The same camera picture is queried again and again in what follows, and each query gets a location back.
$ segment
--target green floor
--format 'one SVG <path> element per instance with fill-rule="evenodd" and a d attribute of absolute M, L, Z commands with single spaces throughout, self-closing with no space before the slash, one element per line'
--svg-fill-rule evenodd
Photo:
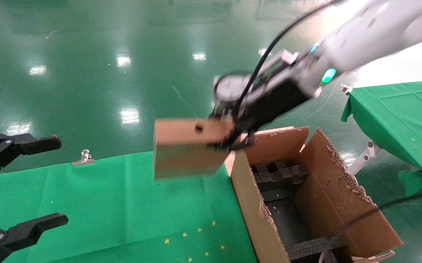
<path fill-rule="evenodd" d="M 152 150 L 154 119 L 206 117 L 214 75 L 251 69 L 279 30 L 323 0 L 0 0 L 0 133 L 56 134 L 58 151 L 18 158 L 5 171 Z M 277 49 L 304 50 L 365 0 L 332 7 Z M 368 138 L 350 119 L 341 83 L 422 79 L 422 45 L 342 76 L 268 128 L 321 127 L 347 163 Z M 410 165 L 385 151 L 358 173 L 382 204 L 404 196 Z M 388 262 L 422 262 L 422 200 L 384 212 L 403 239 Z"/>

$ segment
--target white table leg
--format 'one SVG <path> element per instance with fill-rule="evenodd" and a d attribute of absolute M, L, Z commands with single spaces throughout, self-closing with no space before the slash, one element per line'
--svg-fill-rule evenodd
<path fill-rule="evenodd" d="M 381 150 L 375 142 L 368 141 L 367 149 L 353 162 L 353 164 L 348 168 L 348 173 L 351 175 L 356 175 L 370 159 L 375 158 L 377 153 Z"/>

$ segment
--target green cloth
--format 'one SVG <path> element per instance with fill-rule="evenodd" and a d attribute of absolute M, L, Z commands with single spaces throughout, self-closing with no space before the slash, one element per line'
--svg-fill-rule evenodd
<path fill-rule="evenodd" d="M 351 114 L 378 146 L 422 170 L 422 81 L 355 88 L 341 120 Z"/>
<path fill-rule="evenodd" d="M 422 173 L 419 171 L 400 171 L 398 173 L 406 191 L 406 197 L 414 195 L 422 188 Z"/>
<path fill-rule="evenodd" d="M 148 152 L 0 174 L 0 228 L 56 212 L 69 223 L 5 262 L 256 263 L 224 167 L 156 182 Z"/>

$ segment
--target black cable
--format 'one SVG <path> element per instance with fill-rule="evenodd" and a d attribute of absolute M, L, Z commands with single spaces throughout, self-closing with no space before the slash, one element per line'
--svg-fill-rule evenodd
<path fill-rule="evenodd" d="M 346 223 L 346 224 L 345 224 L 345 225 L 341 228 L 341 230 L 339 231 L 339 233 L 337 233 L 337 234 L 336 234 L 336 235 L 334 235 L 334 236 L 341 235 L 344 231 L 346 231 L 348 228 L 350 228 L 350 227 L 351 227 L 351 226 L 353 226 L 354 224 L 358 223 L 360 220 L 363 220 L 363 219 L 365 219 L 365 218 L 367 218 L 367 217 L 369 217 L 369 216 L 373 215 L 374 213 L 376 213 L 376 212 L 378 212 L 378 211 L 380 211 L 380 210 L 382 210 L 382 209 L 389 208 L 390 206 L 393 206 L 393 205 L 398 205 L 398 204 L 400 204 L 400 203 L 405 203 L 406 201 L 410 201 L 410 200 L 418 200 L 418 199 L 422 199 L 422 194 L 417 194 L 417 195 L 413 195 L 413 196 L 410 196 L 410 197 L 405 197 L 405 198 L 399 198 L 399 199 L 394 200 L 394 201 L 392 201 L 392 202 L 389 202 L 389 203 L 386 203 L 386 204 L 384 204 L 384 205 L 381 205 L 381 206 L 379 206 L 379 207 L 377 207 L 377 208 L 373 208 L 373 209 L 371 209 L 370 211 L 367 211 L 367 212 L 363 213 L 362 215 L 359 215 L 359 216 L 358 216 L 358 217 L 356 217 L 355 219 L 351 220 L 350 222 Z"/>
<path fill-rule="evenodd" d="M 266 58 L 268 57 L 268 55 L 270 54 L 270 52 L 274 48 L 274 46 L 279 42 L 279 40 L 281 40 L 281 38 L 283 38 L 284 35 L 286 35 L 287 32 L 289 32 L 291 29 L 293 29 L 296 25 L 298 25 L 303 20 L 306 20 L 308 17 L 314 15 L 315 13 L 320 12 L 321 10 L 329 7 L 330 5 L 337 4 L 337 3 L 340 3 L 342 1 L 345 1 L 345 0 L 332 0 L 331 2 L 327 2 L 323 5 L 320 5 L 319 7 L 311 10 L 310 12 L 305 13 L 303 16 L 301 16 L 300 18 L 298 18 L 297 20 L 295 20 L 294 22 L 292 22 L 291 24 L 286 26 L 286 28 L 284 28 L 281 32 L 279 32 L 279 34 L 273 39 L 273 41 L 268 46 L 268 48 L 266 49 L 263 56 L 260 58 L 260 61 L 258 61 L 258 64 L 256 65 L 256 68 L 253 71 L 252 76 L 248 80 L 248 83 L 245 86 L 245 89 L 242 92 L 242 95 L 240 96 L 240 98 L 236 102 L 236 104 L 234 105 L 234 110 L 233 110 L 233 113 L 232 113 L 233 115 L 236 116 L 239 113 L 239 108 L 242 104 L 242 101 L 243 101 L 245 95 L 247 95 L 248 91 L 250 90 L 251 85 L 253 84 L 253 81 L 255 81 L 255 79 L 256 79 L 256 75 L 258 75 L 258 72 L 260 71 L 261 67 L 263 66 L 263 63 L 265 62 Z"/>

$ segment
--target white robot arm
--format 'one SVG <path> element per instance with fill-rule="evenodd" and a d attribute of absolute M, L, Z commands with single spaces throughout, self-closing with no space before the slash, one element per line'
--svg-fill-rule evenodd
<path fill-rule="evenodd" d="M 305 58 L 311 66 L 300 69 L 299 83 L 317 97 L 328 69 L 338 76 L 420 42 L 422 0 L 371 0 Z"/>
<path fill-rule="evenodd" d="M 265 62 L 241 103 L 251 74 L 215 77 L 211 117 L 234 121 L 234 130 L 218 148 L 229 151 L 251 145 L 253 132 L 262 125 L 318 97 L 327 73 L 331 80 L 420 42 L 422 0 L 371 0 L 311 50 L 300 54 L 283 50 Z M 234 145 L 245 131 L 247 139 Z"/>

